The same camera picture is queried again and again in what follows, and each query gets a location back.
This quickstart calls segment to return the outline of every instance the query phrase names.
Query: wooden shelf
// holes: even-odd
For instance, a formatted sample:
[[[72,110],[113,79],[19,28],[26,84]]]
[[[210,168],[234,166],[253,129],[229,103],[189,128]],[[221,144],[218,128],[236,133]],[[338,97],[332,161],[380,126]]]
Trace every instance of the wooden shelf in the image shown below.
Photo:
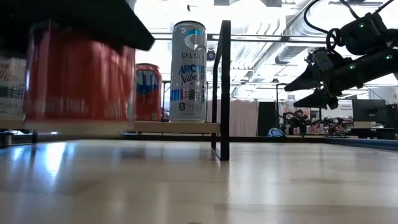
[[[38,133],[65,135],[119,136],[130,129],[128,121],[26,121],[25,128]]]
[[[220,124],[135,121],[134,130],[142,133],[220,133]]]
[[[24,120],[0,118],[0,129],[24,129]]]

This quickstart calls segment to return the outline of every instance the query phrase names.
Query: ceiling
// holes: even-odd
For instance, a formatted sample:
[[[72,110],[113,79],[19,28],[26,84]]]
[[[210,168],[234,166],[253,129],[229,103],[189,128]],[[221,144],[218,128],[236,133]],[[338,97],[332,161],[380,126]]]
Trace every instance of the ceiling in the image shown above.
[[[282,0],[282,5],[280,1],[137,0],[134,8],[137,16],[155,38],[164,40],[157,40],[148,52],[138,51],[136,61],[158,65],[163,80],[169,80],[171,31],[174,24],[183,20],[201,22],[205,25],[208,34],[215,35],[220,33],[222,20],[231,20],[231,32],[234,35],[299,35],[302,38],[319,37],[317,39],[324,40],[323,34],[312,30],[303,22],[302,11],[310,2],[309,0]],[[366,6],[364,4],[351,6],[359,16],[362,16],[376,10],[383,2],[386,0],[365,1]],[[398,28],[398,22],[394,19],[397,9],[398,3],[393,2],[381,12],[388,28]],[[353,21],[354,18],[338,0],[321,0],[308,12],[308,20],[315,26],[329,30],[341,27]],[[269,83],[273,78],[278,78],[281,83],[290,83],[305,70],[307,64],[303,59],[307,52],[320,46],[323,44],[234,41],[231,43],[231,81]],[[216,49],[216,47],[216,41],[208,42],[208,49]],[[337,51],[343,56],[351,56],[345,48],[337,48]],[[208,80],[210,80],[213,70],[211,62],[208,62],[207,69]],[[371,84],[398,85],[398,81],[393,75],[388,75],[372,81]],[[276,98],[275,85],[235,84],[231,86],[231,94],[235,98]],[[311,92],[311,90],[293,93],[280,91],[279,98],[284,99],[288,98],[287,95],[295,95],[297,100]],[[344,94],[365,95],[367,92],[367,89],[348,90]]]

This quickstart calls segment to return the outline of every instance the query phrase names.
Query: computer screen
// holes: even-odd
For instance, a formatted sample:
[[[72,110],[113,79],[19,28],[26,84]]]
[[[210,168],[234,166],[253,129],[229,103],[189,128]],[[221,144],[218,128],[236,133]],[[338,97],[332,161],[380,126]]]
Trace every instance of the computer screen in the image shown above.
[[[385,100],[353,100],[354,121],[387,121]]]

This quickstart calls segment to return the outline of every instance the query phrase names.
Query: wooden floor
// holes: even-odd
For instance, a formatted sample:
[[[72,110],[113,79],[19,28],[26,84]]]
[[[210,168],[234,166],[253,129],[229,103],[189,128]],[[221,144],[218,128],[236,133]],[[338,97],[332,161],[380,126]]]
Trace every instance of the wooden floor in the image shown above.
[[[397,223],[398,154],[326,144],[75,141],[0,151],[1,223]]]

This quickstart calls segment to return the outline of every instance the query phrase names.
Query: blue and red can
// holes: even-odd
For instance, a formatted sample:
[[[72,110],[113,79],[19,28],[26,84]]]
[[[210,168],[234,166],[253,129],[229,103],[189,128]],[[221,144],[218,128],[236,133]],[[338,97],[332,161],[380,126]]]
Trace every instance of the blue and red can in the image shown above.
[[[137,64],[136,121],[160,121],[162,75],[157,65]]]

